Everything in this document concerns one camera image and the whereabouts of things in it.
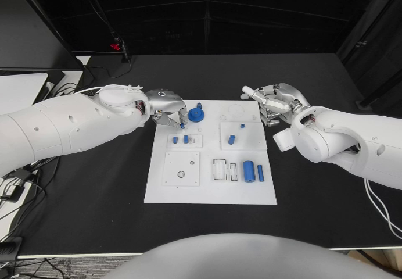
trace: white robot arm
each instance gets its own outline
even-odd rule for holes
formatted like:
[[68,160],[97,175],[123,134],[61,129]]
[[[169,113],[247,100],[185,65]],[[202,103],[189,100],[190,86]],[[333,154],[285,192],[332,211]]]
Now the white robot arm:
[[144,94],[141,87],[108,85],[92,98],[78,92],[0,115],[0,177],[36,160],[85,151],[128,134],[150,115],[156,123],[180,128],[169,118],[175,112],[188,124],[188,108],[172,91]]
[[[264,94],[270,88],[277,88],[275,94]],[[244,87],[244,93],[260,102],[268,126],[270,114],[291,124],[274,135],[281,151],[296,147],[311,162],[333,163],[356,176],[402,189],[402,119],[310,107],[300,91],[284,83],[257,90]],[[355,145],[359,150],[347,150]]]

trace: black wall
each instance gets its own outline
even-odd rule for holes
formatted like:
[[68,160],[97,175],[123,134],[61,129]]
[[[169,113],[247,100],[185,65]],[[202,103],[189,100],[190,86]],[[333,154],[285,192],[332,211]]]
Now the black wall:
[[[100,0],[133,54],[336,52],[370,0]],[[90,0],[41,0],[75,51],[114,43]]]

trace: white platform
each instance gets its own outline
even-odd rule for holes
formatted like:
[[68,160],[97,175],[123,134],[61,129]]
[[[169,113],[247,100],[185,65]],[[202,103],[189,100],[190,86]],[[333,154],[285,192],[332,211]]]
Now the white platform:
[[[189,122],[185,130],[157,125],[144,202],[275,205],[258,103],[255,101],[195,100],[185,102],[188,109],[195,108],[198,102],[202,103],[205,119],[199,123]],[[234,145],[226,144],[231,134],[236,136]],[[199,141],[196,141],[198,144],[183,144],[180,141],[185,135],[202,139],[202,146],[199,146]],[[172,143],[173,136],[179,138],[177,145]],[[199,166],[192,159],[196,153]],[[228,180],[213,179],[213,159],[226,160]],[[247,183],[244,179],[244,161],[247,160],[254,161],[255,165],[257,181],[254,183]],[[236,181],[231,180],[229,167],[234,163],[236,164]],[[257,165],[262,165],[264,168],[264,182],[258,181]],[[177,176],[180,171],[185,172],[183,178]]]

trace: floor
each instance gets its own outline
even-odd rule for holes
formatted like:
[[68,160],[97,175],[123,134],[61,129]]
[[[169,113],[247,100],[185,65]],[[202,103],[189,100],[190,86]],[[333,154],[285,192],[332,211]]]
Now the floor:
[[[402,271],[402,249],[366,250],[365,252],[385,267]],[[349,251],[347,256],[373,265],[358,251]],[[65,279],[100,279],[133,258],[134,256],[65,258],[52,259],[51,264],[64,272]],[[61,272],[42,261],[43,259],[36,259],[16,263],[19,267],[15,274],[20,274],[19,278],[30,278],[23,274],[35,274],[39,277],[64,279]]]

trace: black table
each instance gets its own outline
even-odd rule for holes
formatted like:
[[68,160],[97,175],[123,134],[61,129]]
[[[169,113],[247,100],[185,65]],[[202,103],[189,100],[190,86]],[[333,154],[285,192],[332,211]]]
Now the black table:
[[[113,75],[128,64],[98,56],[90,66]],[[359,113],[362,99],[334,54],[139,56],[130,74],[97,85],[131,84],[173,90],[183,99],[239,99],[241,88],[291,84],[311,105]],[[186,237],[216,233],[268,234],[326,248],[402,246],[365,193],[363,179],[329,163],[311,163],[297,149],[280,152],[265,128],[277,205],[144,204],[156,124],[82,153],[61,158],[48,199],[16,235],[20,255],[130,253]],[[51,175],[54,164],[45,172]],[[398,222],[402,191],[372,183]]]

